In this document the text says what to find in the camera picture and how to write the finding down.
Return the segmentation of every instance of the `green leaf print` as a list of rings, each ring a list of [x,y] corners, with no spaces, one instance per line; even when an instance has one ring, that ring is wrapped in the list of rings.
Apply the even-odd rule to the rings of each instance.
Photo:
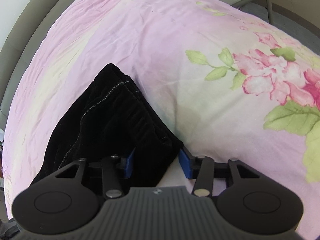
[[[307,150],[303,164],[307,168],[307,182],[320,181],[320,122],[317,122],[306,136]]]
[[[223,78],[227,72],[228,72],[228,67],[223,66],[223,67],[217,67],[214,70],[212,70],[205,78],[204,80],[206,81],[213,81],[217,80],[220,78]]]
[[[214,16],[225,16],[225,13],[215,13]]]
[[[206,10],[206,11],[209,11],[209,12],[216,12],[216,13],[219,12],[218,10],[211,9],[211,8],[209,8],[209,7],[203,7],[203,9]]]
[[[233,85],[230,89],[236,90],[237,88],[241,87],[246,78],[246,75],[243,75],[241,72],[238,72],[233,78]]]
[[[233,65],[233,57],[228,48],[223,48],[218,57],[227,66],[231,67]]]
[[[207,57],[200,51],[186,50],[186,54],[190,62],[200,65],[209,65]]]
[[[264,129],[286,130],[303,136],[320,120],[320,111],[316,107],[300,106],[294,101],[288,101],[284,106],[276,106],[265,120]]]
[[[295,52],[292,48],[286,47],[286,48],[276,48],[276,49],[270,49],[270,51],[276,55],[277,57],[282,56],[286,61],[295,61]]]
[[[320,68],[320,58],[319,57],[312,57],[312,67],[313,68]]]

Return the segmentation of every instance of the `wrinkled fabric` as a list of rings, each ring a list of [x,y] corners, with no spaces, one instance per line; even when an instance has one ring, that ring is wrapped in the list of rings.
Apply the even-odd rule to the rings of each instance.
[[[9,218],[57,123],[108,63],[132,77],[193,155],[236,157],[291,189],[304,205],[297,231],[307,240],[320,235],[320,58],[217,0],[76,0],[61,15],[11,105],[3,154]],[[159,185],[192,183],[175,160]]]
[[[108,64],[58,122],[32,183],[80,158],[100,162],[134,151],[133,173],[123,190],[156,187],[182,147],[133,80]]]

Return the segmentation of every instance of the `gray floor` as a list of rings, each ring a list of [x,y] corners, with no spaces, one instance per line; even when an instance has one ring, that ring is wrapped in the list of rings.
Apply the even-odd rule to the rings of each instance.
[[[242,7],[242,11],[255,15],[261,18],[262,20],[268,22],[267,9],[265,9],[263,6],[260,6],[254,3],[249,3]],[[314,53],[320,55],[320,38],[315,36],[312,32],[310,32],[306,28],[290,20],[289,18],[276,12],[273,12],[273,14],[275,18],[274,25],[278,29],[286,32],[293,38],[300,41],[303,45],[311,49]]]

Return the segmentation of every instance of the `blue gripper pad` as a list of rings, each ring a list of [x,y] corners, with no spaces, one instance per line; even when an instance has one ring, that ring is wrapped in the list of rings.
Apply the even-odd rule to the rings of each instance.
[[[124,169],[124,178],[128,179],[132,175],[133,171],[133,155],[134,155],[134,150],[130,153],[130,155],[127,157],[127,162],[125,165]]]
[[[187,156],[187,154],[182,149],[180,149],[180,152],[179,152],[179,163],[186,178],[193,179],[193,171],[190,165],[191,161]]]

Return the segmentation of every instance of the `circular button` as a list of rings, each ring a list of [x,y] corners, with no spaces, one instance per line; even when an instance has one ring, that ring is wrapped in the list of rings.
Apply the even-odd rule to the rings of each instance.
[[[210,191],[205,188],[199,188],[196,189],[193,194],[195,194],[197,197],[207,197],[210,195]]]
[[[71,197],[63,192],[46,192],[35,199],[37,210],[47,214],[56,214],[71,205]]]
[[[119,198],[122,196],[122,192],[117,189],[111,189],[106,192],[106,195],[109,198]]]
[[[267,192],[253,192],[243,199],[244,206],[255,213],[268,214],[276,211],[280,205],[280,199]]]

